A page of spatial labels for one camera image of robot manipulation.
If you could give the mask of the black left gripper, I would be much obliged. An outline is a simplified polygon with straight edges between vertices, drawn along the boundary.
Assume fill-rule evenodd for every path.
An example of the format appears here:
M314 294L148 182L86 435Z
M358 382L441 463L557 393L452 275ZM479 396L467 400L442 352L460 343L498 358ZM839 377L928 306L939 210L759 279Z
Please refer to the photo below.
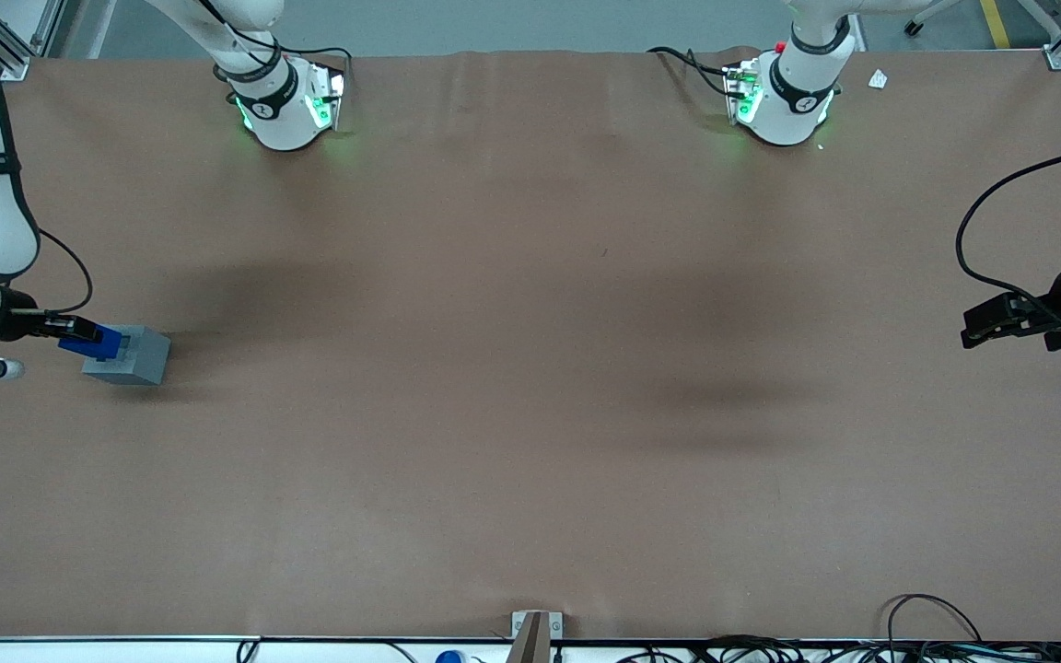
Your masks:
M1019 330L1016 331L1016 320ZM962 348L970 351L1003 337L1041 335L1045 349L1061 351L1061 272L1054 277L1047 293L1024 297L1011 291L986 299L963 313L964 328L960 332Z

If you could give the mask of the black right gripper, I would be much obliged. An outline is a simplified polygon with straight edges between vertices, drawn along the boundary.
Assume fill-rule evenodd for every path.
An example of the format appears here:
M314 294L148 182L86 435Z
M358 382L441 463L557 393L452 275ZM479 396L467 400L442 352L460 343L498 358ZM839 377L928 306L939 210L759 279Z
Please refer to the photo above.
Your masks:
M15 343L24 337L50 337L51 334L89 334L88 337L62 337L64 351L79 355L105 355L106 334L93 320L76 315L48 314L29 294L16 289L0 289L0 343Z

